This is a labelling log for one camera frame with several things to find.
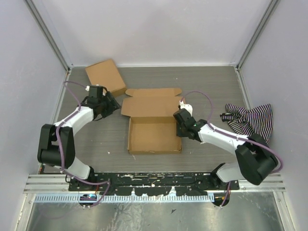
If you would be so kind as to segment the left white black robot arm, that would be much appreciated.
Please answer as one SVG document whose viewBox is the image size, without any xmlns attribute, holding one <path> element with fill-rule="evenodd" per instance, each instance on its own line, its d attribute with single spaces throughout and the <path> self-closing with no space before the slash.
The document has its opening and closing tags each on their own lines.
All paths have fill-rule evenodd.
<svg viewBox="0 0 308 231">
<path fill-rule="evenodd" d="M 94 169 L 76 157 L 74 137 L 85 125 L 97 121 L 97 116 L 106 118 L 121 106 L 104 86 L 90 85 L 86 91 L 88 96 L 77 102 L 71 114 L 56 123 L 41 127 L 37 160 L 73 177 L 84 190 L 91 191 L 97 185 L 107 182 L 98 182 Z"/>
</svg>

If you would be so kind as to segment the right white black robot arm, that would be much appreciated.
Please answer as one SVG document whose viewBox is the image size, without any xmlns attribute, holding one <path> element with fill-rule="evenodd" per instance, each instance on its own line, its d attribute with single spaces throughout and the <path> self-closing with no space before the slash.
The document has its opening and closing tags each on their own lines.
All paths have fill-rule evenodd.
<svg viewBox="0 0 308 231">
<path fill-rule="evenodd" d="M 217 190 L 224 189 L 235 180 L 260 185 L 269 174 L 282 168 L 282 160 L 256 133 L 245 136 L 219 129 L 206 120 L 196 121 L 184 108 L 173 116 L 177 123 L 177 136 L 212 144 L 236 157 L 236 162 L 222 163 L 210 173 L 211 183 Z"/>
</svg>

